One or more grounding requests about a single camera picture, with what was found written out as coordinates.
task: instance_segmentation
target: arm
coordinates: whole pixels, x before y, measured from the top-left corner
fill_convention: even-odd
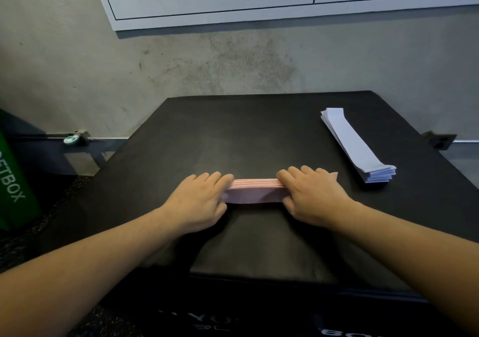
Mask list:
[[[479,244],[413,224],[349,198],[330,174],[290,167],[277,177],[296,219],[338,232],[479,336]]]
[[[147,256],[214,225],[233,178],[190,176],[162,207],[0,274],[0,336],[65,335]]]

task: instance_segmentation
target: green box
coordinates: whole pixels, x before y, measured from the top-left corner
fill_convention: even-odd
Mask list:
[[[35,195],[0,132],[0,228],[15,229],[41,214]]]

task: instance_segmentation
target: white paper stack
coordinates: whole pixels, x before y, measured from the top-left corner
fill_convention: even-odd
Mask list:
[[[396,167],[381,163],[369,149],[344,117],[342,108],[327,108],[321,112],[321,119],[366,183],[389,182],[396,174]]]

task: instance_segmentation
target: hand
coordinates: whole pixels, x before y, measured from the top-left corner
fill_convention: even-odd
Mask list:
[[[207,229],[226,212],[227,206],[219,202],[219,197],[233,180],[232,174],[221,177],[219,172],[191,175],[180,183],[161,209],[174,217],[183,234]]]
[[[291,193],[284,206],[297,220],[334,229],[339,218],[356,204],[329,172],[308,166],[282,169],[276,175]]]

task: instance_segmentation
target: left hand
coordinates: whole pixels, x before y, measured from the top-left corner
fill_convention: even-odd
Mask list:
[[[180,183],[161,209],[174,218],[183,234],[207,229],[226,212],[227,206],[219,202],[219,197],[233,180],[232,174],[221,177],[219,172],[191,175]]]

